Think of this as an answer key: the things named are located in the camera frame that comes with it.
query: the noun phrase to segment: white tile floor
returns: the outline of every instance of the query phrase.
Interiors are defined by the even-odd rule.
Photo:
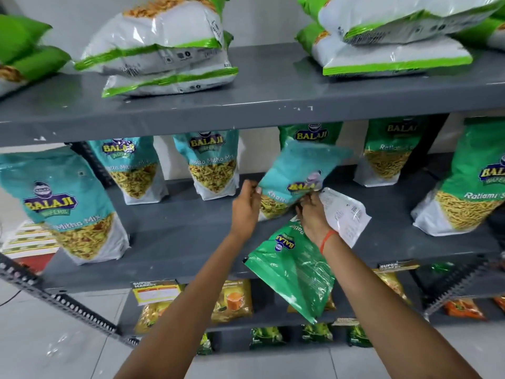
[[[13,287],[0,281],[0,303],[13,293]],[[75,297],[117,321],[126,293],[80,293]],[[130,351],[28,295],[0,307],[0,325],[0,377],[5,379],[112,379]],[[440,331],[484,379],[503,377],[505,323],[447,326]],[[63,336],[67,339],[58,343]],[[231,379],[237,372],[243,379],[389,377],[373,349],[347,346],[197,357],[186,377]]]

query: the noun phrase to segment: red wristband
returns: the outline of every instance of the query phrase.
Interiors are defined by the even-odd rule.
[[[331,229],[326,233],[326,236],[324,237],[323,242],[321,243],[321,247],[319,248],[321,254],[323,254],[324,244],[334,234],[338,234],[338,231]]]

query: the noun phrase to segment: white and green snack bag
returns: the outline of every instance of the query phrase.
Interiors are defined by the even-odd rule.
[[[70,56],[55,46],[37,46],[26,57],[0,65],[0,96],[57,72],[69,60]]]
[[[102,97],[181,94],[212,89],[232,82],[238,68],[231,66],[226,50],[186,68],[145,76],[109,76]]]
[[[335,145],[342,130],[343,122],[328,122],[316,124],[299,124],[279,126],[279,141],[281,149],[287,141],[311,141]]]
[[[151,135],[88,141],[123,192],[127,205],[157,203],[168,195],[160,160]]]
[[[259,220],[286,213],[301,197],[320,190],[331,171],[351,150],[312,141],[287,141],[258,184],[262,188]]]
[[[129,247],[104,187],[67,146],[0,155],[0,186],[78,265],[119,259]]]
[[[464,124],[450,176],[411,212],[413,225],[430,235],[470,232],[505,202],[505,117]]]
[[[369,120],[354,181],[365,187],[397,183],[401,169],[419,143],[428,122],[429,116]]]
[[[204,201],[235,195],[239,179],[238,130],[174,134],[173,138]]]
[[[477,25],[504,0],[298,0],[349,44],[406,44]]]
[[[486,18],[482,23],[454,35],[462,44],[505,50],[505,21]]]
[[[446,36],[405,45],[353,46],[313,23],[296,39],[323,67],[325,76],[394,76],[472,62],[463,45]]]
[[[77,70],[136,76],[215,56],[227,0],[153,0],[119,13],[92,37]]]

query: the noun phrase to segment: person's right hand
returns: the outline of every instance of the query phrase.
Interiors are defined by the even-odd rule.
[[[320,248],[326,234],[331,230],[331,226],[326,220],[319,194],[314,191],[307,194],[300,199],[300,205],[301,210],[299,206],[296,206],[296,213],[304,232]]]

